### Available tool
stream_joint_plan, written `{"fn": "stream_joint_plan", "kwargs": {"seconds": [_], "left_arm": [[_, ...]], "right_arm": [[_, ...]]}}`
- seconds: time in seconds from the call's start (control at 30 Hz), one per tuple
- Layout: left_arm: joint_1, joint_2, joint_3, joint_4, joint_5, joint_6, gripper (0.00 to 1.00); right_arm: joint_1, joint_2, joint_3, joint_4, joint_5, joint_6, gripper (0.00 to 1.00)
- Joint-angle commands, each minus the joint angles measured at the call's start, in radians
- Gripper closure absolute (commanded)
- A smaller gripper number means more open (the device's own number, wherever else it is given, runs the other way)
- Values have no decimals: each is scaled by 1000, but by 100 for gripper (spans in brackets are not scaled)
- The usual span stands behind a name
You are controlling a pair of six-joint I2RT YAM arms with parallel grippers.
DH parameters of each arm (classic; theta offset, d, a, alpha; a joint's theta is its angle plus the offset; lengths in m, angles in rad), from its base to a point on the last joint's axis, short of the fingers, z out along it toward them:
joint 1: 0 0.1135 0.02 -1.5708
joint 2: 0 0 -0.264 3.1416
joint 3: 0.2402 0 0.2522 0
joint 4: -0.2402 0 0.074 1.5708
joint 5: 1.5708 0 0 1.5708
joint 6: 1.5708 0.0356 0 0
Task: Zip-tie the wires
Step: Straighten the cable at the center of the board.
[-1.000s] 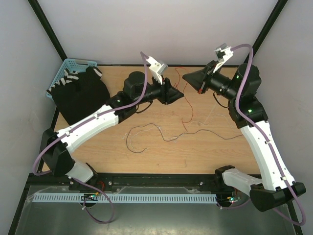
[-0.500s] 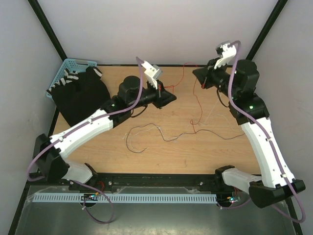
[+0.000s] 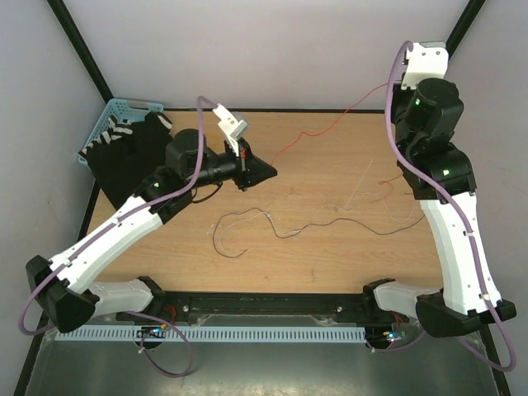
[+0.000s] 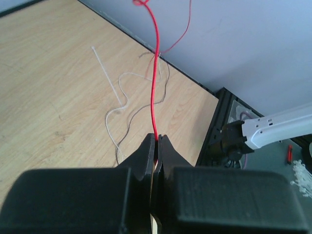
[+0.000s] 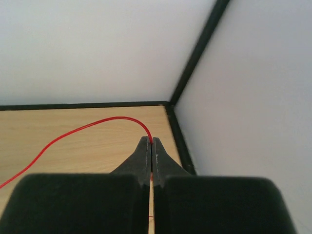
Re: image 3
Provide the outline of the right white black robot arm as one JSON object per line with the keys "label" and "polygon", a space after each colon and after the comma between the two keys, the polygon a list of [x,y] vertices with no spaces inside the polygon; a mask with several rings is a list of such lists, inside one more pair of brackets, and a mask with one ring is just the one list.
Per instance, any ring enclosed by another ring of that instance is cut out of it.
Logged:
{"label": "right white black robot arm", "polygon": [[445,198],[403,169],[430,225],[443,286],[424,289],[391,278],[371,282],[361,300],[362,314],[371,321],[394,311],[415,318],[426,333],[441,338],[476,332],[495,317],[516,317],[516,306],[501,297],[486,263],[471,162],[451,141],[463,110],[458,88],[445,79],[426,78],[412,91],[394,89],[391,121],[399,153],[449,194]]}

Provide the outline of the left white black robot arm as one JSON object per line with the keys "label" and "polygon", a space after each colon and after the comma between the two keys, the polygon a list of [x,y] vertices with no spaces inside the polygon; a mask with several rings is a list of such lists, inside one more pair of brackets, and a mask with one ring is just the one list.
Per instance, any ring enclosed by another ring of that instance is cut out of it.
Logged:
{"label": "left white black robot arm", "polygon": [[26,273],[36,301],[62,333],[107,314],[133,311],[149,320],[160,317],[166,294],[150,277],[116,283],[96,278],[136,241],[190,205],[192,189],[233,181],[245,191],[276,174],[245,139],[238,141],[237,150],[226,145],[217,154],[198,130],[179,131],[166,147],[164,164],[106,222],[66,251],[28,261]]}

